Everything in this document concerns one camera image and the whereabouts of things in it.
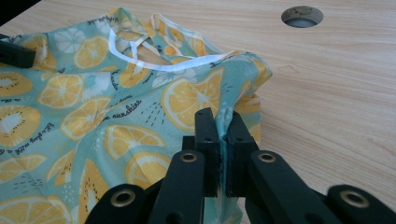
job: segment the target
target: lemon slice print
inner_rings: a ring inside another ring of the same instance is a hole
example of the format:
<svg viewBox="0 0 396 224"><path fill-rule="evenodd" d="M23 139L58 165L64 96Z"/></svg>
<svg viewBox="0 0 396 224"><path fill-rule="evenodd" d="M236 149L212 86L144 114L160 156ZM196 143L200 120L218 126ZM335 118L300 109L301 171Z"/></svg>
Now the lemon slice print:
<svg viewBox="0 0 396 224"><path fill-rule="evenodd" d="M0 163L0 184L17 177L27 171L33 171L47 157L41 154L29 154L17 158L9 158Z"/></svg>
<svg viewBox="0 0 396 224"><path fill-rule="evenodd" d="M166 46L166 47L163 49L163 52L164 52L165 54L167 54L167 55L177 55L177 51L176 51L175 48L172 47L172 46Z"/></svg>
<svg viewBox="0 0 396 224"><path fill-rule="evenodd" d="M116 160L135 146L164 147L166 144L150 129L136 125L113 124L106 128L104 145L107 153Z"/></svg>
<svg viewBox="0 0 396 224"><path fill-rule="evenodd" d="M272 73L268 69L267 65L257 59L253 59L254 65L256 65L257 71L259 73L256 81L253 83L253 87L258 89L266 80L268 80Z"/></svg>
<svg viewBox="0 0 396 224"><path fill-rule="evenodd" d="M177 79L163 91L162 105L166 117L179 129L194 132L195 112L211 107L216 116L219 109L220 82L224 68L210 72L203 81L190 83L184 78Z"/></svg>
<svg viewBox="0 0 396 224"><path fill-rule="evenodd" d="M140 24L142 24L142 26L145 28L146 32L148 33L149 37L154 37L156 34L154 32L154 29L149 26L147 23L145 23L144 21L139 21Z"/></svg>
<svg viewBox="0 0 396 224"><path fill-rule="evenodd" d="M158 25L156 27L157 32L159 35L165 35L166 34L166 25L165 22L158 20L157 21Z"/></svg>
<svg viewBox="0 0 396 224"><path fill-rule="evenodd" d="M175 37L177 41L183 41L184 40L184 35L177 29L173 27L169 27L170 33Z"/></svg>
<svg viewBox="0 0 396 224"><path fill-rule="evenodd" d="M85 40L74 56L77 68L85 69L100 64L107 56L107 40L96 36Z"/></svg>
<svg viewBox="0 0 396 224"><path fill-rule="evenodd" d="M148 73L149 70L147 68L128 63L126 69L120 73L120 84L124 88L130 88L141 82Z"/></svg>
<svg viewBox="0 0 396 224"><path fill-rule="evenodd" d="M72 223L64 203L57 197L28 196L0 203L0 223Z"/></svg>
<svg viewBox="0 0 396 224"><path fill-rule="evenodd" d="M95 128L105 117L110 97L91 98L75 111L66 115L61 123L61 130L68 138L78 141Z"/></svg>
<svg viewBox="0 0 396 224"><path fill-rule="evenodd" d="M199 39L199 38L192 38L190 45L191 45L192 49L194 49L197 56L205 56L206 55L206 48L205 48L204 40Z"/></svg>
<svg viewBox="0 0 396 224"><path fill-rule="evenodd" d="M134 154L125 169L127 183L137 185L142 189L148 188L165 177L170 161L168 157L159 153Z"/></svg>
<svg viewBox="0 0 396 224"><path fill-rule="evenodd" d="M0 73L0 96L14 96L32 89L32 82L15 72Z"/></svg>
<svg viewBox="0 0 396 224"><path fill-rule="evenodd" d="M99 202L102 196L108 191L106 181L91 160L86 160L84 175L80 183L78 220L85 223L88 214Z"/></svg>
<svg viewBox="0 0 396 224"><path fill-rule="evenodd" d="M83 84L81 76L77 75L52 77L38 95L37 101L41 105L55 109L73 106L80 99Z"/></svg>
<svg viewBox="0 0 396 224"><path fill-rule="evenodd" d="M71 170L73 159L76 154L76 149L73 149L63 155L59 160L52 164L47 171L46 179L49 181L53 176L57 175L55 179L55 186L68 183L71 180Z"/></svg>
<svg viewBox="0 0 396 224"><path fill-rule="evenodd" d="M241 99L236 102L234 110L239 114L259 112L260 104L261 98L256 94L253 94L252 97L242 96Z"/></svg>
<svg viewBox="0 0 396 224"><path fill-rule="evenodd" d="M23 46L35 51L35 62L33 64L33 68L50 71L54 71L56 69L56 59L48 48L48 39L46 35L31 35L23 43Z"/></svg>
<svg viewBox="0 0 396 224"><path fill-rule="evenodd" d="M116 70L118 70L119 68L116 65L110 65L108 67L104 67L101 70L99 70L99 72L114 72Z"/></svg>
<svg viewBox="0 0 396 224"><path fill-rule="evenodd" d="M31 106L0 106L0 145L15 147L29 138L40 123L40 112Z"/></svg>
<svg viewBox="0 0 396 224"><path fill-rule="evenodd" d="M261 135L262 130L261 130L261 125L260 125L260 123L251 126L251 127L248 129L248 131L249 131L250 135L254 138L254 140L255 140L257 143L260 143L260 141L262 140L262 135Z"/></svg>

